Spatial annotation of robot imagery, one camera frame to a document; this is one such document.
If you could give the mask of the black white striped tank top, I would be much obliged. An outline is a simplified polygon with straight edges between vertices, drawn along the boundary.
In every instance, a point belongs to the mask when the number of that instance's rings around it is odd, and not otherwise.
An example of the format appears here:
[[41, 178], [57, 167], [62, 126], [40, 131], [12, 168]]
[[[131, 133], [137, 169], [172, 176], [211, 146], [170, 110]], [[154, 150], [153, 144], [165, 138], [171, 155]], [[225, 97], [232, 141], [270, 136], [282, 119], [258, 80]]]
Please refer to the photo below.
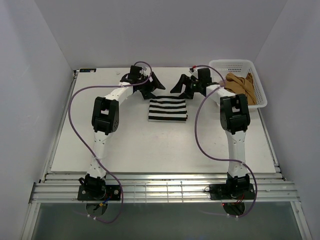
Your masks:
[[153, 98], [149, 101], [149, 122], [186, 122], [188, 119], [187, 103], [178, 97]]

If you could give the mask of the tan tank top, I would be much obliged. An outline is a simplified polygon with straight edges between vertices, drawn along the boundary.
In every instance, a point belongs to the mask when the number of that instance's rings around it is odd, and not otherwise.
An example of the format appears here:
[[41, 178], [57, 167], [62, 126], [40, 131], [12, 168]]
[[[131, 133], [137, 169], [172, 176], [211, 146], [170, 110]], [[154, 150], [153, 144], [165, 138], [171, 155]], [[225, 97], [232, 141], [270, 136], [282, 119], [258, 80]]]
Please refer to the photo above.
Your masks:
[[251, 73], [248, 73], [246, 77], [242, 77], [229, 72], [225, 76], [224, 88], [231, 93], [244, 94], [247, 98], [249, 106], [254, 106], [257, 104], [254, 78]]

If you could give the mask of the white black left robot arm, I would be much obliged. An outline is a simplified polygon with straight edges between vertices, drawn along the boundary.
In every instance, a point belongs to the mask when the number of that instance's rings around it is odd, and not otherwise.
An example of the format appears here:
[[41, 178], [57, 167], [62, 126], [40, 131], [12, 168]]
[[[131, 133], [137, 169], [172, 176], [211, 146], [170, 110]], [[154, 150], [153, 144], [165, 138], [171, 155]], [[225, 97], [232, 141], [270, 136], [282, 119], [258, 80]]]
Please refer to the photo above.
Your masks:
[[101, 166], [107, 156], [107, 141], [118, 129], [120, 123], [120, 105], [136, 91], [142, 94], [145, 100], [152, 99], [156, 89], [164, 90], [153, 71], [144, 73], [144, 69], [132, 65], [127, 75], [121, 78], [120, 87], [112, 90], [103, 97], [96, 97], [93, 105], [91, 125], [94, 131], [92, 161], [87, 174], [81, 178], [80, 184], [84, 191], [93, 199], [100, 200], [107, 194], [105, 176], [107, 171]]

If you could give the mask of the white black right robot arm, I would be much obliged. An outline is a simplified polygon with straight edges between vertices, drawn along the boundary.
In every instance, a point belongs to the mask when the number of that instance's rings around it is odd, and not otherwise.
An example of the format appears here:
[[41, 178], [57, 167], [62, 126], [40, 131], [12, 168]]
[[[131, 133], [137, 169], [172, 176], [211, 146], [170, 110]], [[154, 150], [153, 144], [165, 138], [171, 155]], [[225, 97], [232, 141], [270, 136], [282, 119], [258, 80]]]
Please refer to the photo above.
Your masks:
[[228, 143], [228, 170], [225, 183], [211, 184], [208, 192], [217, 199], [237, 199], [251, 188], [246, 165], [245, 138], [251, 123], [247, 98], [226, 90], [225, 78], [220, 83], [212, 80], [213, 67], [198, 65], [190, 68], [190, 76], [182, 74], [171, 93], [180, 98], [193, 99], [200, 93], [206, 100], [212, 99], [220, 107], [220, 124], [225, 131]]

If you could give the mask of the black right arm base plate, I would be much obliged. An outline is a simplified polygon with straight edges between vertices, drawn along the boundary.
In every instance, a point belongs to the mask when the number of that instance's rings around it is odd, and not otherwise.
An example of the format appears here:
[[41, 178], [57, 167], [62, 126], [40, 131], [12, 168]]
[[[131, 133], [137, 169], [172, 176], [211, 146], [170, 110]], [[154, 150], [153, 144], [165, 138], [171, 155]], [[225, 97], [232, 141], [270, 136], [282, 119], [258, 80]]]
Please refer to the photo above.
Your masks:
[[226, 184], [210, 184], [209, 190], [211, 200], [253, 200], [255, 190], [252, 184], [247, 190], [231, 191]]

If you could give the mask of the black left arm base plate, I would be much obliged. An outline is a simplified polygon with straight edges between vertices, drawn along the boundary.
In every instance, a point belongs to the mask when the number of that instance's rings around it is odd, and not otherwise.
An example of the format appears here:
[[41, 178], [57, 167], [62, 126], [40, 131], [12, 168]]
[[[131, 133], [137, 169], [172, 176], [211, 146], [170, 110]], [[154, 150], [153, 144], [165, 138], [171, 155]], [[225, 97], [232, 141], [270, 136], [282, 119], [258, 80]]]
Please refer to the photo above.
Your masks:
[[121, 189], [119, 185], [105, 185], [102, 189], [92, 190], [81, 185], [78, 189], [78, 201], [110, 201], [121, 200]]

